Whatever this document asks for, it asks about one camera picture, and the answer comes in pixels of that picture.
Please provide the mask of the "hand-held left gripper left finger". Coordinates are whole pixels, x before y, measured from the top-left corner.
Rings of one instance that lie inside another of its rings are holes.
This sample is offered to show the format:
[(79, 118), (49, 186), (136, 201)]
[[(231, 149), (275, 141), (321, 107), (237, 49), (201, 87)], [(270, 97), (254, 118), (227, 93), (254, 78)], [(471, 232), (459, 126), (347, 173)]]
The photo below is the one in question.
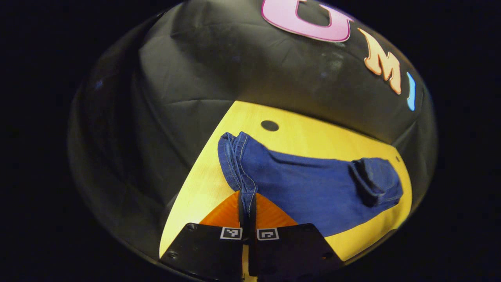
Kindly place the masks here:
[(185, 223), (160, 256), (162, 264), (197, 280), (242, 280), (240, 193), (227, 197), (199, 223)]

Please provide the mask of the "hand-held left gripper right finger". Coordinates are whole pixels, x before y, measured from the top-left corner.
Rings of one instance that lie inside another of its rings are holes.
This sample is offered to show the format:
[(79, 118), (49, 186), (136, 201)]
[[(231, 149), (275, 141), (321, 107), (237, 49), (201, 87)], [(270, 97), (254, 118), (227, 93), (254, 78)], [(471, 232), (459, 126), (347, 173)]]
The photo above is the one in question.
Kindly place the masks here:
[(312, 223), (298, 224), (256, 194), (249, 214), (248, 271), (257, 278), (317, 278), (343, 260)]

